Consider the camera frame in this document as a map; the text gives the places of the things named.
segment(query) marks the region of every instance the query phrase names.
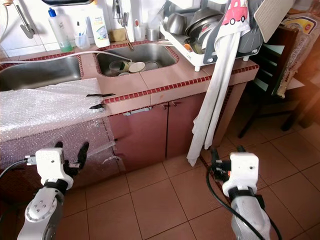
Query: blue bottle cap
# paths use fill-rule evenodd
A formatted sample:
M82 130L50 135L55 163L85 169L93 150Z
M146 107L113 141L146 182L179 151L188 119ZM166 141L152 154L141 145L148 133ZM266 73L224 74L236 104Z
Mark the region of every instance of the blue bottle cap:
M48 13L49 13L50 17L57 16L56 11L54 9L52 9L51 7L49 8Z

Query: kitchen counter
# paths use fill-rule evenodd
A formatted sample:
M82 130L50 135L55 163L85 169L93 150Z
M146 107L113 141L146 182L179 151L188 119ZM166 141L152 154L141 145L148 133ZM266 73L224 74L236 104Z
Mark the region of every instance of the kitchen counter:
M133 45L145 43L150 42L135 42ZM126 46L126 43L113 44L99 50L104 51ZM194 71L194 66L174 47L166 48L175 58L175 64L117 77L108 77L101 74L95 54L80 55L79 63L82 79L97 78L102 94L115 94L103 100L108 116L206 92L215 65L203 66L199 72L196 72ZM92 46L89 50L97 50L97 48ZM21 56L19 60L54 58L59 56L58 52L48 51L37 53L36 55L25 55ZM259 66L251 60L243 61L241 58L235 60L229 89L222 109L223 114L220 116L220 124L213 140L215 145L220 144L246 83L255 78L258 69Z

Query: plastic bottle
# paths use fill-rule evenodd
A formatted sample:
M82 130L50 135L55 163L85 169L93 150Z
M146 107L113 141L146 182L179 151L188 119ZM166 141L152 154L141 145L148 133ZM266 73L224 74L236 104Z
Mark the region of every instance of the plastic bottle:
M95 45L98 48L107 47L110 45L107 27L102 9L95 7L90 12L90 22L94 36Z
M70 52L73 50L68 36L65 33L65 25L60 17L57 16L54 9L51 7L48 10L49 13L49 23L53 30L56 40L58 41L59 47L62 52Z

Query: white towel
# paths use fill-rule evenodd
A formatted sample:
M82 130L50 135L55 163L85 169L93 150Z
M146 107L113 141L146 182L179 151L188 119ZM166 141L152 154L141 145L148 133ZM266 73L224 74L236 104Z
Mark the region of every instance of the white towel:
M235 63L240 37L249 31L248 1L231 0L214 43L218 59L210 85L200 112L194 120L193 138L187 155L192 166L196 164L202 146L204 145L204 148L208 149L212 144Z

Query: stainless steel sink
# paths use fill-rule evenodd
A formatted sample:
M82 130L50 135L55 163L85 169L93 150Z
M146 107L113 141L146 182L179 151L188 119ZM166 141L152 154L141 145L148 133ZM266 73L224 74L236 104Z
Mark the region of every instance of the stainless steel sink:
M157 45L155 43L135 45L134 51L131 51L129 47L120 47L106 50L105 52L132 59L133 62L146 63L149 61L155 61L158 63L159 68L167 67L176 63L176 59L164 46ZM98 53L96 57L101 69L101 73L105 76L113 77L114 75L109 69L109 64L113 61L122 60L122 58L102 53Z
M40 63L28 62L0 71L0 91L36 89L80 78L79 61L76 56Z

